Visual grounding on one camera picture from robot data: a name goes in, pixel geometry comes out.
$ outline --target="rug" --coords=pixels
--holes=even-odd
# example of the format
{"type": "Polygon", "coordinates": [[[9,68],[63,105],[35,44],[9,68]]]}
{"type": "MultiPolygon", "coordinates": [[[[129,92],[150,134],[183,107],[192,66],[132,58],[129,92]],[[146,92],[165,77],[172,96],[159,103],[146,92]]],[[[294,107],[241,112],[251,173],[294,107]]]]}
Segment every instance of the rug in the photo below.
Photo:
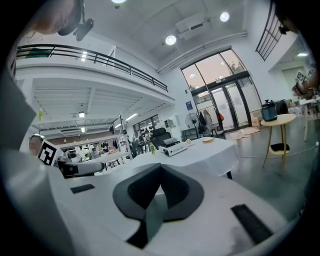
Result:
{"type": "Polygon", "coordinates": [[[257,132],[260,132],[260,130],[258,128],[247,127],[247,128],[243,128],[241,130],[237,130],[235,132],[231,132],[231,133],[229,133],[229,135],[235,141],[235,140],[240,140],[242,138],[247,138],[247,137],[249,137],[250,134],[255,134],[257,132]]]}

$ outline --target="metal railing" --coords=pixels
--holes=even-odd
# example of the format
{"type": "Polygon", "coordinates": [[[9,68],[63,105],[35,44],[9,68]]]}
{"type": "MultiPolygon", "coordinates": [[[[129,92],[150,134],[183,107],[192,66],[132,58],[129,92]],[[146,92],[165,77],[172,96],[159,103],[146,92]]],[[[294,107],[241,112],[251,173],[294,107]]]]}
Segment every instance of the metal railing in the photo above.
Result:
{"type": "Polygon", "coordinates": [[[143,79],[152,85],[168,92],[168,87],[151,75],[131,66],[119,59],[93,50],[61,44],[28,44],[18,47],[16,59],[69,57],[79,61],[91,61],[94,64],[113,67],[127,74],[143,79]]]}
{"type": "Polygon", "coordinates": [[[270,53],[275,48],[282,35],[279,31],[281,22],[278,20],[275,10],[276,5],[271,0],[268,18],[266,20],[260,41],[255,49],[255,51],[260,54],[264,61],[266,61],[266,59],[269,57],[270,53]]]}

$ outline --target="ceiling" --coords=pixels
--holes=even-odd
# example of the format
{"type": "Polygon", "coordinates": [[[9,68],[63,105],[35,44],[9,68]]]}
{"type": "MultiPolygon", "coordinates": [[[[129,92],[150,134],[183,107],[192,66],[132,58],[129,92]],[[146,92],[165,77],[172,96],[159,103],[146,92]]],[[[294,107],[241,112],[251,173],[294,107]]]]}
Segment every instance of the ceiling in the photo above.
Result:
{"type": "Polygon", "coordinates": [[[33,89],[33,106],[42,108],[43,114],[32,126],[47,139],[80,135],[82,127],[86,134],[105,132],[114,122],[120,123],[120,114],[126,119],[169,106],[134,90],[76,79],[35,78],[33,89]],[[85,118],[80,118],[79,112],[85,112],[85,118]]]}
{"type": "Polygon", "coordinates": [[[245,0],[127,0],[115,9],[111,0],[87,0],[85,11],[94,18],[93,32],[165,65],[201,44],[243,32],[244,5],[245,0]],[[220,20],[222,12],[230,14],[227,22],[220,20]],[[166,45],[167,36],[182,34],[176,24],[194,15],[202,26],[187,30],[193,37],[166,45]]]}

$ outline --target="concrete floor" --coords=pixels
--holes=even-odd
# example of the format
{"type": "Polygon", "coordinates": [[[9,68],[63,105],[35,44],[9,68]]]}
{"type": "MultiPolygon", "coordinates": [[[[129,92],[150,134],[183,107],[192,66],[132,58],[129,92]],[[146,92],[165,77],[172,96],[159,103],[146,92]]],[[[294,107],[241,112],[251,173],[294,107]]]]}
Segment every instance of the concrete floor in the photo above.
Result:
{"type": "MultiPolygon", "coordinates": [[[[319,120],[308,122],[308,138],[304,142],[303,119],[296,118],[286,126],[287,144],[294,154],[315,146],[320,131],[319,120]]],[[[295,218],[304,203],[304,188],[309,178],[317,148],[288,156],[284,175],[279,175],[281,158],[268,158],[262,168],[268,146],[269,128],[235,140],[239,156],[239,171],[232,173],[235,182],[247,188],[277,209],[288,221],[295,218]]],[[[271,144],[281,142],[280,127],[272,128],[271,144]]]]}

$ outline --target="bag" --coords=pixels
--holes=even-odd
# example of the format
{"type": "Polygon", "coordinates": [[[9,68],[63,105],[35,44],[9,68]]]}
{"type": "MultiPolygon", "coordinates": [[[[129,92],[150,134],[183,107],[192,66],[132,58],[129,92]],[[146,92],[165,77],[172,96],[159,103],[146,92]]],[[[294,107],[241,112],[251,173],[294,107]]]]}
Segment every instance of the bag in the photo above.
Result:
{"type": "Polygon", "coordinates": [[[219,116],[220,116],[221,121],[225,120],[224,116],[220,112],[219,112],[219,116]]]}

